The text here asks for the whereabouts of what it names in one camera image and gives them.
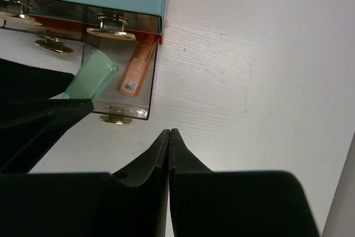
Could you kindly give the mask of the green highlighter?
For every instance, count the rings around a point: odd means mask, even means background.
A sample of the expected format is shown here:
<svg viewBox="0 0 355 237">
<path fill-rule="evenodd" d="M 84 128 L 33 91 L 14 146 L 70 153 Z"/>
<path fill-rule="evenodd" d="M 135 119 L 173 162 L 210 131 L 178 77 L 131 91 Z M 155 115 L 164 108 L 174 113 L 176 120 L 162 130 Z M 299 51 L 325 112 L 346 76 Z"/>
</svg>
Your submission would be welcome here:
<svg viewBox="0 0 355 237">
<path fill-rule="evenodd" d="M 91 51 L 63 94 L 63 99 L 95 101 L 116 76 L 119 66 L 100 50 Z"/>
</svg>

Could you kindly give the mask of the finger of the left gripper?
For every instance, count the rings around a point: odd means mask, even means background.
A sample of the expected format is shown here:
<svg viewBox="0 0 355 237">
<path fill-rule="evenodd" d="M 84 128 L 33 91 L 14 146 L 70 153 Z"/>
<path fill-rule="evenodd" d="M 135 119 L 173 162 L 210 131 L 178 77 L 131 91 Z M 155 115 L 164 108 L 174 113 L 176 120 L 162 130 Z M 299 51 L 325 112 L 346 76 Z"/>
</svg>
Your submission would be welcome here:
<svg viewBox="0 0 355 237">
<path fill-rule="evenodd" d="M 28 173 L 94 105 L 57 99 L 71 73 L 1 59 L 1 173 Z"/>
</svg>

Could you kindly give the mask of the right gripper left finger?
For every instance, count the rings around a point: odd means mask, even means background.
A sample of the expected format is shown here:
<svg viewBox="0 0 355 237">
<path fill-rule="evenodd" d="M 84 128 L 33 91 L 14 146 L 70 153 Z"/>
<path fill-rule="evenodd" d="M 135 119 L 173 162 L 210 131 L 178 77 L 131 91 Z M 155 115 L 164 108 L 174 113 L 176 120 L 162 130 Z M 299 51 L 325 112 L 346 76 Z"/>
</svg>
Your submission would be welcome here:
<svg viewBox="0 0 355 237">
<path fill-rule="evenodd" d="M 2 175 L 1 235 L 164 236 L 169 137 L 115 173 Z"/>
</svg>

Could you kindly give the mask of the clear smoky drawer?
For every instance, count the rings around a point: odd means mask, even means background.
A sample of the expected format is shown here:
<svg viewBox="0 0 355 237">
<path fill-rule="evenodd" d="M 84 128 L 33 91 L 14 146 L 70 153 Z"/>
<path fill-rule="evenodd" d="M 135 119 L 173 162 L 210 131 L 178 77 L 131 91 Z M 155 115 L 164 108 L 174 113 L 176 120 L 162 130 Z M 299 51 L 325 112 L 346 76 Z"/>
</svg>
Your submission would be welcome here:
<svg viewBox="0 0 355 237">
<path fill-rule="evenodd" d="M 118 72 L 94 102 L 100 120 L 130 124 L 149 118 L 161 17 L 89 6 L 84 10 L 83 56 L 100 50 L 118 65 Z"/>
<path fill-rule="evenodd" d="M 83 8 L 56 0 L 1 0 L 1 28 L 33 34 L 35 44 L 59 54 L 71 54 L 67 41 L 82 41 Z"/>
</svg>

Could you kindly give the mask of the orange highlighter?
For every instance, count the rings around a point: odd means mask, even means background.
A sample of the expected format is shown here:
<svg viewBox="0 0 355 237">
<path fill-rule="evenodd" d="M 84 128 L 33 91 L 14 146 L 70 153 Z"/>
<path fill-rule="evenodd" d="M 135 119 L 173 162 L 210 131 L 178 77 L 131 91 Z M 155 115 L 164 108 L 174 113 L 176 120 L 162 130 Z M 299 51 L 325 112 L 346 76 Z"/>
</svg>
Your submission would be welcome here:
<svg viewBox="0 0 355 237">
<path fill-rule="evenodd" d="M 122 94 L 130 97 L 139 94 L 157 43 L 158 38 L 153 34 L 145 34 L 139 41 L 119 83 Z"/>
</svg>

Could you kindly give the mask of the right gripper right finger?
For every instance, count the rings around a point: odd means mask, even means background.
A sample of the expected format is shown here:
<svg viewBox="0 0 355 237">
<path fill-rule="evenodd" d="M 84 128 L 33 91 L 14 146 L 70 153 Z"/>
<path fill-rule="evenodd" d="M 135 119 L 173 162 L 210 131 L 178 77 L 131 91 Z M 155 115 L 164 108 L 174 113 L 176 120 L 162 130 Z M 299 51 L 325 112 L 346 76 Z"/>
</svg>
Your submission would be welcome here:
<svg viewBox="0 0 355 237">
<path fill-rule="evenodd" d="M 305 193 L 285 171 L 213 172 L 173 129 L 170 214 L 175 236 L 318 236 Z"/>
</svg>

